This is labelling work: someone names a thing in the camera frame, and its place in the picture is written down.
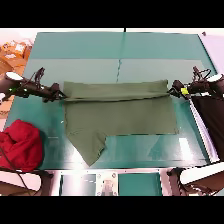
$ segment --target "teal tabletop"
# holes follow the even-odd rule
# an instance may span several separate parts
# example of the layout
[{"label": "teal tabletop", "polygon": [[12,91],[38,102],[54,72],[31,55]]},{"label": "teal tabletop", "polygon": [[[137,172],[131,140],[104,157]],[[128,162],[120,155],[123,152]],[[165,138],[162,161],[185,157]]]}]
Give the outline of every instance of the teal tabletop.
[{"label": "teal tabletop", "polygon": [[[190,34],[68,32],[38,33],[24,76],[45,68],[44,85],[190,82],[193,66],[215,69],[199,37]],[[90,168],[195,166],[209,162],[189,103],[173,98],[179,134],[107,137],[99,160]],[[22,119],[41,131],[44,160],[39,169],[88,168],[65,136],[63,102],[16,97],[6,126]]]}]

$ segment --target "green table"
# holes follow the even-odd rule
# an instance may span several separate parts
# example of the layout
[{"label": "green table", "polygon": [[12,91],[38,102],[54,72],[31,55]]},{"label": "green table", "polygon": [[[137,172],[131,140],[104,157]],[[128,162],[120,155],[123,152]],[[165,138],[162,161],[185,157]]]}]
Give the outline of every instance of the green table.
[{"label": "green table", "polygon": [[[197,35],[163,33],[38,33],[24,76],[44,67],[41,83],[142,82],[167,78],[190,82],[192,67],[215,69]],[[179,135],[108,137],[100,159],[90,168],[196,166],[209,162],[188,102],[173,99]],[[6,127],[14,120],[41,130],[44,160],[39,169],[87,168],[64,135],[63,102],[16,97]],[[188,152],[180,139],[187,139]]]}]

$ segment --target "olive green fabric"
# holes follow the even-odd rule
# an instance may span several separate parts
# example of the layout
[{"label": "olive green fabric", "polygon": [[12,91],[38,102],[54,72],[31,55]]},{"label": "olive green fabric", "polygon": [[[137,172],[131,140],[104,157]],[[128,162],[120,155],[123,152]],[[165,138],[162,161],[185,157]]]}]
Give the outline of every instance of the olive green fabric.
[{"label": "olive green fabric", "polygon": [[167,80],[145,83],[64,83],[65,130],[90,166],[107,136],[177,134]]}]

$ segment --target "crumpled red fabric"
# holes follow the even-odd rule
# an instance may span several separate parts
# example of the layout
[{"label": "crumpled red fabric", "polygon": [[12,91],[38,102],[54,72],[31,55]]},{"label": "crumpled red fabric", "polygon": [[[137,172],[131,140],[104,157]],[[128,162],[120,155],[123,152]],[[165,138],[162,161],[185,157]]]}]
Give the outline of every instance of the crumpled red fabric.
[{"label": "crumpled red fabric", "polygon": [[[0,147],[14,167],[23,172],[33,171],[42,161],[40,131],[31,123],[14,121],[0,132]],[[1,151],[0,167],[13,169]]]}]

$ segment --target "table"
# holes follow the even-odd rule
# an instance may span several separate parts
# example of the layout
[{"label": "table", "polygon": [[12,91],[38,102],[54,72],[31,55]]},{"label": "table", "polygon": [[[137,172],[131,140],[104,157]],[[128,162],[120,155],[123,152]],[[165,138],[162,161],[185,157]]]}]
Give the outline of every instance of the table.
[{"label": "table", "polygon": [[[197,35],[163,33],[38,33],[24,76],[44,67],[44,85],[143,82],[174,79],[190,82],[193,66],[215,69]],[[209,162],[189,102],[173,98],[178,135],[108,137],[100,159],[90,169],[196,166]],[[63,102],[15,97],[5,127],[14,120],[41,131],[44,160],[39,169],[86,169],[64,134]]]}]

